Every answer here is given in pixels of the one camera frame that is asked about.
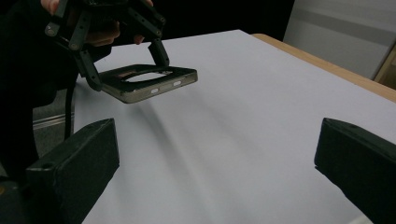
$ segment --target black sleeve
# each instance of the black sleeve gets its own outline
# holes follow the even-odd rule
[[[0,20],[0,162],[16,180],[38,158],[33,108],[51,103],[78,74],[73,59],[44,36],[46,18],[40,0],[20,0]]]
[[[2,0],[0,1],[0,15],[5,15],[9,9],[16,3],[18,0]]]

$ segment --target person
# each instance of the person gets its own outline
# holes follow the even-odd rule
[[[25,169],[38,160],[33,108],[51,104],[56,92],[74,85],[78,75],[74,60],[44,34],[59,1],[2,0],[8,10],[0,17],[0,163],[7,177],[20,184],[26,182]],[[67,26],[73,27],[77,17],[78,11],[71,10]],[[120,23],[113,21],[89,32],[86,43],[108,49],[121,33]],[[135,35],[130,42],[143,40]]]

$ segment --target white paper sheet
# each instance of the white paper sheet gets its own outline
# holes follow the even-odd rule
[[[323,118],[396,143],[396,104],[241,31],[163,41],[198,81],[126,105],[75,93],[75,131],[114,118],[120,168],[85,224],[348,223],[361,215],[314,156]],[[148,44],[113,48],[99,71],[153,64]]]

